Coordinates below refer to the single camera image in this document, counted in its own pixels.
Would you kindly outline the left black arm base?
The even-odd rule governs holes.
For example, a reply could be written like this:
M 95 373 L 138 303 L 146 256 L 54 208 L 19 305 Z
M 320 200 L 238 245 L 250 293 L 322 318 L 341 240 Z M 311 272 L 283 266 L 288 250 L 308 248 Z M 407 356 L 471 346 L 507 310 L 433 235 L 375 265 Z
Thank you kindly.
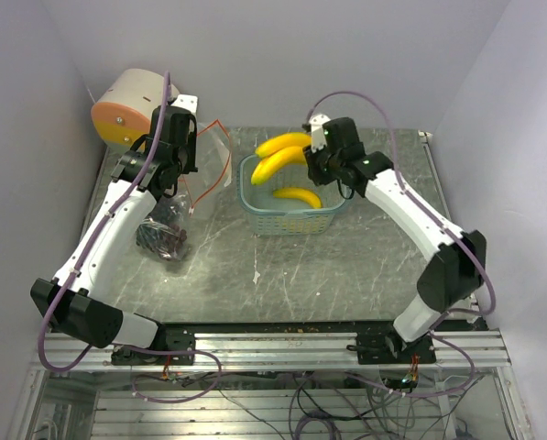
M 150 350 L 184 351 L 182 355 L 171 356 L 169 361 L 175 366 L 190 366 L 194 360 L 191 353 L 196 346 L 196 339 L 191 330 L 178 324 L 163 324 L 155 336 Z M 111 356 L 113 366 L 158 366 L 167 362 L 166 355 L 146 354 L 131 348 L 120 347 Z

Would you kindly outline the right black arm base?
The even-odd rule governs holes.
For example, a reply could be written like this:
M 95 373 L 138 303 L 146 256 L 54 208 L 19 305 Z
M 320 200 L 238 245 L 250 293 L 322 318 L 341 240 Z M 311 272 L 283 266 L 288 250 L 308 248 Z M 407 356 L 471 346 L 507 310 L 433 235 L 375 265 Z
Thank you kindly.
M 357 355 L 359 365 L 433 364 L 436 356 L 432 339 L 424 335 L 413 342 L 405 342 L 391 328 L 379 328 L 358 333 L 355 342 L 346 349 Z

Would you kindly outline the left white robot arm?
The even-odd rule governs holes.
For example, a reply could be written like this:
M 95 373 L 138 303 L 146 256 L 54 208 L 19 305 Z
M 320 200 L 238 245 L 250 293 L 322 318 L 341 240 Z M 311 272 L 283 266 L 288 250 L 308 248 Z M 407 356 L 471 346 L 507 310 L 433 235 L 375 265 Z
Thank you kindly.
M 182 174 L 197 170 L 198 99 L 182 94 L 157 107 L 149 133 L 138 138 L 115 164 L 98 213 L 78 247 L 51 280 L 38 279 L 30 296 L 47 327 L 93 347 L 134 346 L 147 364 L 166 355 L 161 325 L 109 303 L 117 261 L 137 228 Z

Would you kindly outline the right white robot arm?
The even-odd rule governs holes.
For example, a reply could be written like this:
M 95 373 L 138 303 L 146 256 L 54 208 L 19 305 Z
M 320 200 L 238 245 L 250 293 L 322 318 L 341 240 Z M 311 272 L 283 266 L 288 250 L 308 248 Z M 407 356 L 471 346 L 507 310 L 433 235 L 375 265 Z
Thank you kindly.
M 404 362 L 415 353 L 416 340 L 484 284 L 487 241 L 428 205 L 384 153 L 366 152 L 352 118 L 319 114 L 305 127 L 312 137 L 304 155 L 313 183 L 339 182 L 380 208 L 427 261 L 415 297 L 393 322 L 395 334 L 383 342 L 390 360 Z

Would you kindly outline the yellow banana bunch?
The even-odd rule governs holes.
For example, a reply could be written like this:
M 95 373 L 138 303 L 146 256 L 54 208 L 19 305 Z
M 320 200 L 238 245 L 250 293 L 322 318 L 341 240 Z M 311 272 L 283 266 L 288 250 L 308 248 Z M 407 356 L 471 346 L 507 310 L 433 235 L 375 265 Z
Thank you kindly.
M 311 136 L 289 132 L 268 139 L 255 149 L 259 163 L 251 176 L 253 185 L 264 184 L 286 165 L 305 165 L 303 150 L 311 145 Z

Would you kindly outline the light blue plastic basket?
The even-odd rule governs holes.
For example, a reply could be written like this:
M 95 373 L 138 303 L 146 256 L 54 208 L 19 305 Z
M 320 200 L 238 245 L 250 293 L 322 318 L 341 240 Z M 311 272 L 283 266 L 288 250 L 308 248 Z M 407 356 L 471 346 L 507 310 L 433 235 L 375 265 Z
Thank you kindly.
M 337 186 L 316 186 L 307 176 L 307 167 L 290 164 L 262 185 L 253 185 L 251 176 L 259 157 L 244 157 L 236 176 L 238 200 L 246 211 L 252 231 L 260 236 L 309 235 L 324 232 L 334 216 L 341 213 L 350 202 L 340 195 Z M 313 209 L 298 199 L 280 199 L 273 193 L 278 189 L 296 187 L 316 194 L 320 209 Z

